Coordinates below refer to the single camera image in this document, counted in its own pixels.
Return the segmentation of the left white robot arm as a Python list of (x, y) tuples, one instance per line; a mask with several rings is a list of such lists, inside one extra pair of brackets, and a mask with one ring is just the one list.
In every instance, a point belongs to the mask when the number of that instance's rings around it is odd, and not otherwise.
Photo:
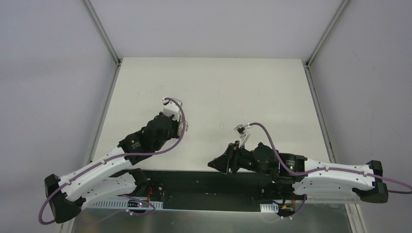
[(38, 214), (43, 225), (65, 223), (90, 204), (110, 196), (143, 196), (148, 183), (141, 172), (128, 169), (152, 156), (174, 149), (187, 129), (183, 111), (164, 110), (139, 131), (127, 135), (110, 152), (64, 176), (44, 179), (46, 201)]

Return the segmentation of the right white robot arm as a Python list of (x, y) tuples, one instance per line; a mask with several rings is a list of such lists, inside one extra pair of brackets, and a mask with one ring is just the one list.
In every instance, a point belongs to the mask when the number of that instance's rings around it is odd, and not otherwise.
[(382, 181), (383, 168), (379, 161), (353, 166), (324, 163), (302, 155), (274, 152), (258, 143), (254, 150), (229, 143), (225, 152), (208, 162), (208, 167), (223, 174), (235, 174), (243, 168), (270, 176), (275, 193), (282, 199), (292, 196), (324, 196), (339, 199), (359, 197), (368, 203), (386, 203), (387, 185)]

